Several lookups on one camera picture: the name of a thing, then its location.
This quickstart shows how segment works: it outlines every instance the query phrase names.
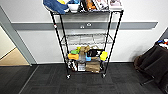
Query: plastic bag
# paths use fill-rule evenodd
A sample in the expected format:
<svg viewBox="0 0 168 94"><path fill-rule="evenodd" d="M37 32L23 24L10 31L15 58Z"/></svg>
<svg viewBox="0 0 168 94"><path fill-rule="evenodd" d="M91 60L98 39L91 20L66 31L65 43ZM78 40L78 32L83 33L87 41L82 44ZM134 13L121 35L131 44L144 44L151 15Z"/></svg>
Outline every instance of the plastic bag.
<svg viewBox="0 0 168 94"><path fill-rule="evenodd" d="M49 9L58 12L59 14L65 14L66 9L68 9L68 4L72 4L74 1L71 0L67 4L61 4L57 0L43 0L44 6L47 6Z"/></svg>

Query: doorway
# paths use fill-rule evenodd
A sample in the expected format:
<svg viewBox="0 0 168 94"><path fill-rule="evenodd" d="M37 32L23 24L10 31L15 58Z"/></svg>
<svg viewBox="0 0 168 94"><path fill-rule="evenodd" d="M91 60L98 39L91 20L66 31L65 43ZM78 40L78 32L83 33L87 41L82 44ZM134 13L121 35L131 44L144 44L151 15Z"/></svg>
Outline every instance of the doorway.
<svg viewBox="0 0 168 94"><path fill-rule="evenodd" d="M29 65L11 39L0 26L0 66Z"/></svg>

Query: dark carpet floor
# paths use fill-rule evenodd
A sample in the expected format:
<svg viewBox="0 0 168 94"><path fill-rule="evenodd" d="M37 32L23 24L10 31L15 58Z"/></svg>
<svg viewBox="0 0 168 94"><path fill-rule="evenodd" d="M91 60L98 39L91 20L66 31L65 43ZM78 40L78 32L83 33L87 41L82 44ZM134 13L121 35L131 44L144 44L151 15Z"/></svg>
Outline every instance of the dark carpet floor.
<svg viewBox="0 0 168 94"><path fill-rule="evenodd" d="M105 78L101 74L73 74L69 80L64 64L30 68L1 67L0 94L163 94L154 82L141 86L139 82L146 79L132 63L109 63Z"/></svg>

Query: black wire shelf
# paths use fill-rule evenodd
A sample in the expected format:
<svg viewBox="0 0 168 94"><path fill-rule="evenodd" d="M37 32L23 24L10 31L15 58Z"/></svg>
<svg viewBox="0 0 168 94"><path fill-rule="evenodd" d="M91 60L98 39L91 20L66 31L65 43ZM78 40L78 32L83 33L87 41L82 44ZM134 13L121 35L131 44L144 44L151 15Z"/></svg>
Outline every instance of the black wire shelf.
<svg viewBox="0 0 168 94"><path fill-rule="evenodd" d="M107 37L106 33L96 34L71 34L63 36L61 42L65 46L65 37L68 45L92 45L92 44L105 44ZM113 42L112 37L109 35L107 44Z"/></svg>

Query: cup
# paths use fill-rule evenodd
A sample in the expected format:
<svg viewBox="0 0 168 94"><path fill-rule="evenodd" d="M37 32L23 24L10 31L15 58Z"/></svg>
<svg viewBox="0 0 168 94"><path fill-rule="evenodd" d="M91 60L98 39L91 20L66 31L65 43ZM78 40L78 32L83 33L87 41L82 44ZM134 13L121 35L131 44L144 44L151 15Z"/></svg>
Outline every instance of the cup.
<svg viewBox="0 0 168 94"><path fill-rule="evenodd" d="M78 12L79 4L68 4L68 7L72 13Z"/></svg>

